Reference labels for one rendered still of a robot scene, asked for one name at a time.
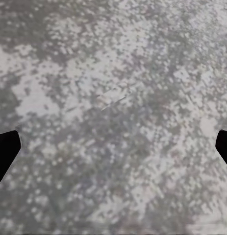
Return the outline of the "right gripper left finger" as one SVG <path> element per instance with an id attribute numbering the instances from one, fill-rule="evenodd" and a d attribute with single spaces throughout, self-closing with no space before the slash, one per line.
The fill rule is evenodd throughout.
<path id="1" fill-rule="evenodd" d="M 0 182 L 21 149 L 18 131 L 0 134 Z"/>

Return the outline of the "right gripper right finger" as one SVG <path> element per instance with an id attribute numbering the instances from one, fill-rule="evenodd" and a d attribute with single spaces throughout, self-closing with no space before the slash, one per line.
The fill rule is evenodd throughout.
<path id="1" fill-rule="evenodd" d="M 219 131 L 215 147 L 227 164 L 227 131 Z"/>

